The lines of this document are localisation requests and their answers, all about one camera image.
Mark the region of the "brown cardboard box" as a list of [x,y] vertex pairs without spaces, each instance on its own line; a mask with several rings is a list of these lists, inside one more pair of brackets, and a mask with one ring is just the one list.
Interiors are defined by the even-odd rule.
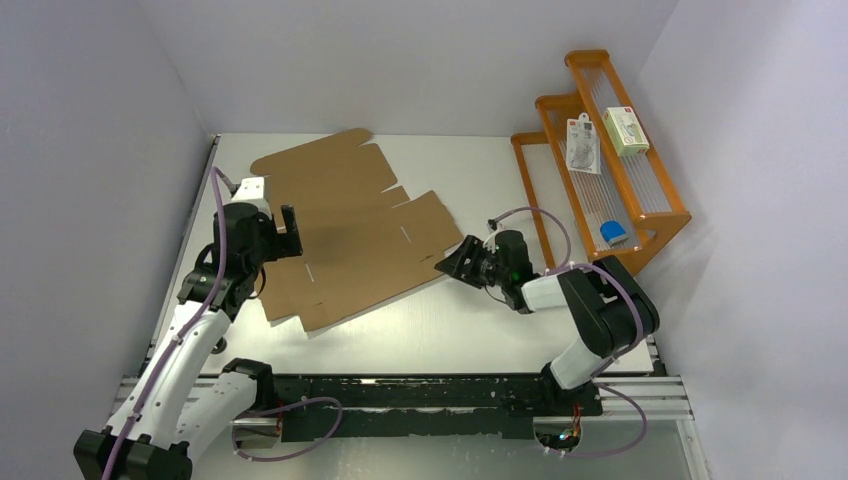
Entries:
[[464,236],[434,191],[411,198],[373,135],[354,128],[255,160],[275,207],[296,214],[303,253],[265,267],[268,320],[314,331],[428,283]]

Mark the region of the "orange wooden tiered rack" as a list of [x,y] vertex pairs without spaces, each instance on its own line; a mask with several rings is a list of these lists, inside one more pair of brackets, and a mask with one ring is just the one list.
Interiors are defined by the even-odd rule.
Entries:
[[[575,81],[575,91],[538,97],[535,107],[542,131],[516,133],[510,138],[526,197],[531,206],[537,206],[524,150],[545,146],[553,155],[575,217],[577,233],[572,244],[582,246],[591,260],[616,256],[637,274],[684,228],[691,214],[655,148],[646,154],[619,157],[601,129],[606,108],[634,108],[609,53],[574,50],[565,55],[564,63]],[[570,171],[565,163],[567,120],[583,112],[601,129],[598,175]],[[609,246],[603,240],[599,227],[609,220],[618,221],[630,234],[625,243]]]

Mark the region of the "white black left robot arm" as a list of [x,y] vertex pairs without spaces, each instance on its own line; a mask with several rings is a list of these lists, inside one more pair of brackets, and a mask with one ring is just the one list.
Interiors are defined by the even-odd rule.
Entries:
[[253,297],[264,266],[302,254],[295,210],[268,214],[260,202],[229,203],[214,216],[213,243],[183,281],[169,340],[100,431],[85,430],[73,455],[86,479],[188,479],[195,463],[238,415],[278,405],[270,365],[230,361],[209,391],[189,395],[209,355]]

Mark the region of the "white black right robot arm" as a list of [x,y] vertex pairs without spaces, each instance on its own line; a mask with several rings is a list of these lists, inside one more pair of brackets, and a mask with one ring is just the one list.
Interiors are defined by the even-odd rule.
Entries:
[[477,289],[500,288],[519,314],[568,310],[577,337],[541,370],[539,400],[531,406],[541,413],[573,410],[595,376],[660,326],[654,303],[617,257],[542,275],[517,230],[499,231],[488,242],[468,235],[435,268]]

